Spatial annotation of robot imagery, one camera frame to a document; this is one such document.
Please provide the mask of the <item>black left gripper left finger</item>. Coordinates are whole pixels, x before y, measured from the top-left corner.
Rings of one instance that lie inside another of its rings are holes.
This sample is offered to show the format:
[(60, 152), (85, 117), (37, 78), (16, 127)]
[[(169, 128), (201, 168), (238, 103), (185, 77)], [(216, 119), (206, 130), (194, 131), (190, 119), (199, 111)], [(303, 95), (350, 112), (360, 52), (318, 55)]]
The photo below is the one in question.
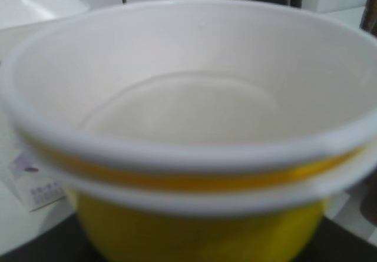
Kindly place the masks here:
[(6, 262), (95, 262), (103, 257), (85, 236), (75, 215), (36, 239), (1, 255)]

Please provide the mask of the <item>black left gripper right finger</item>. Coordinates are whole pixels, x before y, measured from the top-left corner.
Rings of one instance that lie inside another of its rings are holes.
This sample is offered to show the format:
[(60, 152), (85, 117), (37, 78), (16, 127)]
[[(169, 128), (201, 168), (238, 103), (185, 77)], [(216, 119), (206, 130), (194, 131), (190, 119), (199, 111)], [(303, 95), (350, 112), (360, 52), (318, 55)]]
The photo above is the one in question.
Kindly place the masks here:
[(376, 261), (376, 247), (324, 218), (309, 246), (309, 261)]

